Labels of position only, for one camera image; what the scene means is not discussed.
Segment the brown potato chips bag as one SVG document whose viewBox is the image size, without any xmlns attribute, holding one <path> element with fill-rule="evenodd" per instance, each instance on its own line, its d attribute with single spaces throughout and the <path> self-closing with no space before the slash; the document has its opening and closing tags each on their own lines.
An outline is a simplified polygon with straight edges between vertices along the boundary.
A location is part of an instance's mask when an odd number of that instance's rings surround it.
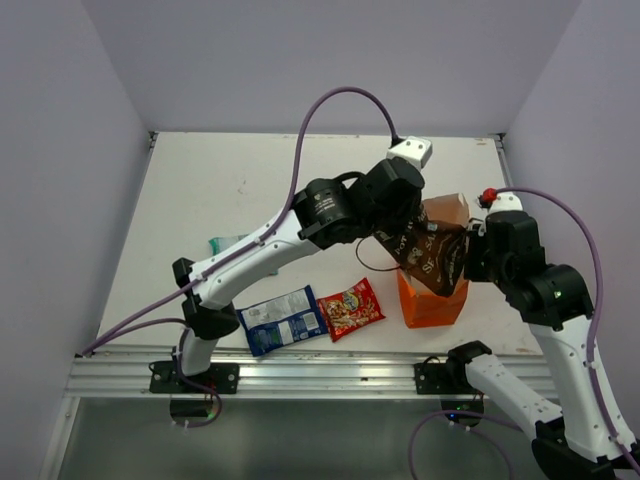
<svg viewBox="0 0 640 480">
<path fill-rule="evenodd" d="M 410 277 L 440 297 L 454 294 L 464 269 L 470 210 L 460 194 L 422 201 L 404 224 L 374 232 L 374 238 Z"/>
</svg>

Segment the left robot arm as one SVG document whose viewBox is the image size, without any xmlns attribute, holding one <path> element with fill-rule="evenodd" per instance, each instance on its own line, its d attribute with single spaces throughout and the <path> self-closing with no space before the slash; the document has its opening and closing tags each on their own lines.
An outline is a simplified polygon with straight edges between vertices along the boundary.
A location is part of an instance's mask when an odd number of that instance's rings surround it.
<svg viewBox="0 0 640 480">
<path fill-rule="evenodd" d="M 182 309 L 188 330 L 178 346 L 175 384 L 189 393 L 205 386 L 217 341 L 240 326 L 233 301 L 248 287 L 336 244 L 402 230 L 419 211 L 425 164 L 394 154 L 367 173 L 314 179 L 290 206 L 222 253 L 199 262 L 177 260 L 173 270 L 187 289 Z"/>
</svg>

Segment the blue snack packet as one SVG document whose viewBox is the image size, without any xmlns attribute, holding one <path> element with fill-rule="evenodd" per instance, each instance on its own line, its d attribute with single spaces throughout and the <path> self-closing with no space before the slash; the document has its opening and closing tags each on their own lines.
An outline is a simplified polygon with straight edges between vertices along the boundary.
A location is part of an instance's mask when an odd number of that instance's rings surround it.
<svg viewBox="0 0 640 480">
<path fill-rule="evenodd" d="M 254 357 L 329 334 L 310 285 L 240 309 L 237 314 Z"/>
</svg>

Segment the orange paper bag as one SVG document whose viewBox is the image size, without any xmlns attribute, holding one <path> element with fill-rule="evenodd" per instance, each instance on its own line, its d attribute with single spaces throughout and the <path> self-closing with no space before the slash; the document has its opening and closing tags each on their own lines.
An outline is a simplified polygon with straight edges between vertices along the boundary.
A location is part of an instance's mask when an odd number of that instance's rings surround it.
<svg viewBox="0 0 640 480">
<path fill-rule="evenodd" d="M 447 298 L 433 294 L 401 270 L 397 263 L 392 271 L 396 273 L 400 306 L 408 328 L 441 327 L 456 322 L 469 288 L 469 281 L 463 277 L 464 269 L 454 294 Z"/>
</svg>

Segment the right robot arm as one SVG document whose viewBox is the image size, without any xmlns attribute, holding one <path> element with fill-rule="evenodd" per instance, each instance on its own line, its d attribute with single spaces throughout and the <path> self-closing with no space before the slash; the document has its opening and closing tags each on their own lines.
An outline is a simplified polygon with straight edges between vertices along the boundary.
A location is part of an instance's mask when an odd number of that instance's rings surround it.
<svg viewBox="0 0 640 480">
<path fill-rule="evenodd" d="M 613 479 L 639 458 L 617 412 L 607 423 L 591 389 L 587 357 L 594 308 L 581 274 L 546 261 L 536 221 L 523 211 L 489 214 L 470 235 L 472 277 L 495 284 L 538 342 L 558 396 L 551 402 L 512 374 L 480 341 L 449 351 L 451 389 L 485 393 L 531 443 L 549 479 Z"/>
</svg>

